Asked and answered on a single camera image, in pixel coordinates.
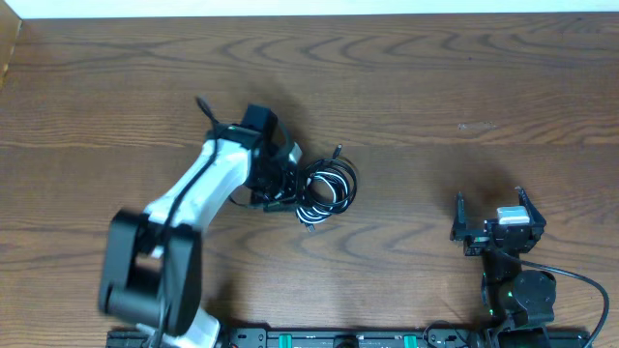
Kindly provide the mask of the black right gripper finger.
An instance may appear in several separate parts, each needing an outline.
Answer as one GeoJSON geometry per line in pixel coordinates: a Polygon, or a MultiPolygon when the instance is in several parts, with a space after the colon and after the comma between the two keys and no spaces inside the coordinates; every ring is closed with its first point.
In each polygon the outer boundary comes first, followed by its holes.
{"type": "Polygon", "coordinates": [[[518,201],[521,206],[525,208],[530,217],[530,223],[533,225],[544,225],[545,219],[541,215],[541,213],[534,206],[532,201],[530,200],[528,194],[526,193],[523,187],[516,187],[516,191],[518,194],[518,201]]]}
{"type": "Polygon", "coordinates": [[[465,230],[467,217],[464,209],[464,199],[461,192],[456,195],[456,214],[453,223],[453,231],[465,230]]]}

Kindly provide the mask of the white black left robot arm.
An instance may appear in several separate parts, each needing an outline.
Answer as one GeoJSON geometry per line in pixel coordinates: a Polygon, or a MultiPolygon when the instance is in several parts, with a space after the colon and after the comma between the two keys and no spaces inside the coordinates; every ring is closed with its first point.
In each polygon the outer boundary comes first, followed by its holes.
{"type": "Polygon", "coordinates": [[[143,212],[121,210],[109,225],[98,306],[135,325],[110,331],[109,347],[214,347],[221,323],[201,308],[202,239],[240,186],[265,190],[301,156],[292,140],[271,145],[265,130],[219,125],[183,177],[143,212]]]}

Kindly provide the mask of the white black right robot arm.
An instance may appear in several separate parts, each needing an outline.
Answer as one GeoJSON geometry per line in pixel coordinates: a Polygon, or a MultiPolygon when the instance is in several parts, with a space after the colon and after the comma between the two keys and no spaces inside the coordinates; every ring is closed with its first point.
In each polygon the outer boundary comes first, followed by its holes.
{"type": "Polygon", "coordinates": [[[518,204],[498,208],[497,217],[479,228],[468,226],[463,195],[456,196],[450,240],[463,244],[464,255],[483,260],[482,298],[491,321],[478,334],[479,346],[550,345],[545,324],[554,320],[556,279],[546,271],[524,270],[520,259],[541,239],[546,220],[525,190],[516,190],[518,204]]]}

